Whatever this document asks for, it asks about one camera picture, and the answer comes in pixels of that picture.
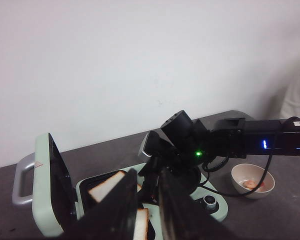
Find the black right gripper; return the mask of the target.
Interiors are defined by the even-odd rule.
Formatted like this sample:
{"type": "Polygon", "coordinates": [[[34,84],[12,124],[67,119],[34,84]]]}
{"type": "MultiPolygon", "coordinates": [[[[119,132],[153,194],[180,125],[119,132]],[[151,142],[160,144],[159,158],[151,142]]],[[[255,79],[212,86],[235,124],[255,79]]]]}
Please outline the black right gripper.
{"type": "Polygon", "coordinates": [[[192,121],[184,110],[166,120],[160,129],[167,138],[159,135],[159,149],[149,158],[139,157],[147,161],[138,173],[144,178],[138,192],[139,200],[158,200],[163,169],[168,170],[188,194],[192,194],[201,180],[198,166],[215,159],[208,150],[206,137],[209,131],[199,119],[192,121]]]}

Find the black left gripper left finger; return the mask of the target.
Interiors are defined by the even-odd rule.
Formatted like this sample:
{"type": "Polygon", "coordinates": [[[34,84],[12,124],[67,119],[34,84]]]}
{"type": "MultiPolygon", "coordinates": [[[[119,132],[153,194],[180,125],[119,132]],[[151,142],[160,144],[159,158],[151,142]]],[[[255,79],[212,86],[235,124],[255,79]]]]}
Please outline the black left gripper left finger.
{"type": "Polygon", "coordinates": [[[62,239],[132,240],[137,209],[137,171],[130,169],[98,205],[62,234],[62,239]]]}

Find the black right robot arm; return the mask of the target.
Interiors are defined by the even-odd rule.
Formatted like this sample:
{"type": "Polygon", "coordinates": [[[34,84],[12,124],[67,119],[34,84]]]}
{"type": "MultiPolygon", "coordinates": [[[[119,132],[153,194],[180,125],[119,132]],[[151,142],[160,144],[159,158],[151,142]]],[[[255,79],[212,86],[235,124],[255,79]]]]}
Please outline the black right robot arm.
{"type": "Polygon", "coordinates": [[[218,171],[230,158],[300,156],[300,118],[295,116],[282,120],[225,118],[210,130],[180,110],[164,122],[161,130],[165,138],[149,131],[138,153],[147,158],[138,173],[144,177],[138,192],[138,199],[144,203],[159,202],[158,181],[163,169],[193,193],[201,186],[200,170],[218,171]]]}

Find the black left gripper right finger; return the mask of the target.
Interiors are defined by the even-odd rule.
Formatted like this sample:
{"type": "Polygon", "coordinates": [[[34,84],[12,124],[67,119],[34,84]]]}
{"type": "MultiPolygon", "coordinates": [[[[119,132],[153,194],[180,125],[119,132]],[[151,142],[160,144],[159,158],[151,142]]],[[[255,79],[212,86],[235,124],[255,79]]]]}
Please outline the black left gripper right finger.
{"type": "Polygon", "coordinates": [[[166,169],[159,174],[159,214],[165,240],[235,240],[237,236],[196,203],[166,169]]]}

